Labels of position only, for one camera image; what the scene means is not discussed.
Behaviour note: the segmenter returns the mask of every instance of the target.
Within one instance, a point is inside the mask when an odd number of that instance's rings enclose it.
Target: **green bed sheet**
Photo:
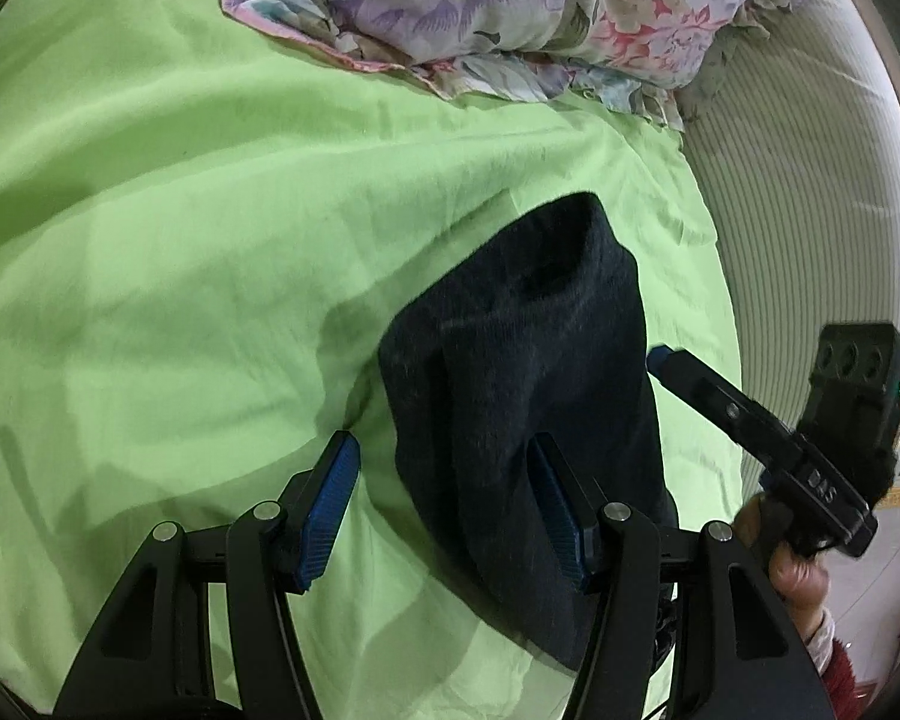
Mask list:
[[[48,710],[149,528],[232,519],[346,426],[364,473],[325,577],[292,600],[325,716],[559,717],[572,675],[482,619],[413,512],[375,350],[493,233],[578,190],[639,262],[650,342],[739,381],[673,132],[574,97],[444,103],[281,47],[217,0],[10,0],[0,677]],[[739,451],[666,392],[658,410],[682,524],[732,517]],[[212,630],[236,702],[217,591]]]

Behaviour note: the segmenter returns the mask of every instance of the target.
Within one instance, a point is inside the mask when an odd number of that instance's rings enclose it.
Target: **silver screw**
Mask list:
[[[274,519],[280,514],[280,504],[276,501],[264,501],[253,507],[253,516],[264,521]]]
[[[176,536],[176,524],[173,522],[161,522],[152,533],[156,541],[169,541]]]
[[[730,541],[733,538],[733,531],[730,530],[730,525],[719,520],[707,525],[706,531],[710,533],[711,538],[716,538],[717,541]]]
[[[631,514],[631,508],[625,503],[608,503],[604,507],[604,517],[614,522],[626,522]]]

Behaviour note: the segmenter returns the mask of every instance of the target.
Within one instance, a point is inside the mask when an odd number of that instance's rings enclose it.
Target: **human hand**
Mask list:
[[[733,520],[733,530],[749,547],[760,533],[760,498],[754,496]],[[830,591],[830,574],[816,559],[794,555],[783,541],[770,558],[770,584],[783,596],[800,638],[809,642],[823,623],[823,604]]]

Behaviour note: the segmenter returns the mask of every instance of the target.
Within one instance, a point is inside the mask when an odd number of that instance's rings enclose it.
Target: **folded dark clothing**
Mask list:
[[[571,668],[595,597],[559,573],[526,448],[549,432],[610,500],[676,525],[663,482],[634,257],[597,197],[524,215],[410,303],[379,361],[396,467],[434,539]]]

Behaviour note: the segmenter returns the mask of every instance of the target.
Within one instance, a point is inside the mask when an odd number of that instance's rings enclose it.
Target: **white sleeve cuff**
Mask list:
[[[833,656],[833,638],[836,634],[836,622],[828,608],[823,608],[823,622],[817,629],[816,634],[810,637],[807,642],[807,652],[813,659],[813,665],[817,666],[817,673],[823,675],[826,667],[830,665],[830,658]]]

